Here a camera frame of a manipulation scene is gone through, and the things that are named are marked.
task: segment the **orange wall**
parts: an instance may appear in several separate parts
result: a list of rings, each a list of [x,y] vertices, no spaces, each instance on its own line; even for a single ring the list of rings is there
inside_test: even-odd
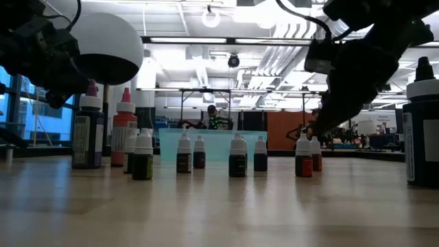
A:
[[[312,115],[305,113],[305,121],[313,119]],[[295,141],[285,138],[287,132],[297,128],[303,122],[303,112],[268,112],[268,149],[293,150]]]

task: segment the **large black bottle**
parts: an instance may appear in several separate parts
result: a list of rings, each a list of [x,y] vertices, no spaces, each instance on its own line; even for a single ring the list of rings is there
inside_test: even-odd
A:
[[[439,80],[428,58],[418,61],[416,79],[407,85],[403,106],[407,182],[421,187],[439,187]]]
[[[150,180],[153,172],[152,138],[147,128],[142,128],[136,139],[136,150],[134,151],[134,163],[132,166],[133,180]]]
[[[201,136],[195,140],[193,147],[193,168],[204,169],[206,167],[206,150],[204,149],[204,140]]]
[[[177,173],[189,174],[192,172],[192,151],[191,140],[187,137],[186,132],[178,141],[177,150]]]
[[[102,163],[104,114],[99,110],[102,100],[97,96],[94,81],[90,81],[87,94],[80,98],[81,110],[76,112],[73,130],[73,169],[96,169]]]
[[[228,157],[228,175],[232,178],[247,176],[246,143],[241,134],[236,133],[230,144],[230,156]]]
[[[255,172],[266,172],[268,170],[267,143],[262,136],[258,137],[254,145],[253,165]]]

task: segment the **dropper bottle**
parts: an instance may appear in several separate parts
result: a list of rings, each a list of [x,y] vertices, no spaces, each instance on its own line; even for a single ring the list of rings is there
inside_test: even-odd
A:
[[[81,110],[76,112],[73,130],[73,169],[95,169],[102,163],[104,114],[100,112],[102,100],[97,96],[94,80],[90,81],[85,96],[80,98]]]

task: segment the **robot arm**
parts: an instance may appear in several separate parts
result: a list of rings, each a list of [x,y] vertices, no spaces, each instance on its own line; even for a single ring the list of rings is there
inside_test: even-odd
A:
[[[276,0],[279,6],[291,14]],[[327,74],[328,92],[313,131],[323,134],[354,117],[370,103],[398,69],[398,60],[409,47],[434,40],[422,18],[439,10],[439,0],[332,0],[323,7],[333,21],[342,20],[349,29],[340,37],[322,21],[306,16],[327,32],[324,40],[313,40],[305,70]],[[373,25],[361,39],[337,43],[350,32]]]
[[[80,50],[69,32],[79,18],[78,2],[77,16],[60,30],[43,15],[45,5],[39,0],[0,3],[0,65],[10,75],[19,73],[48,90],[46,98],[53,108],[60,108],[72,94],[85,93],[89,83],[73,63]]]

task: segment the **red bottle cap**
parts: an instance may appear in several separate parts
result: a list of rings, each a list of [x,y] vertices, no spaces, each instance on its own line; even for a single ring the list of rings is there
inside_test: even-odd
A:
[[[131,103],[130,88],[126,87],[125,90],[123,91],[121,102]]]
[[[86,96],[97,97],[97,87],[96,87],[96,82],[94,80],[90,80],[90,84],[88,85]]]

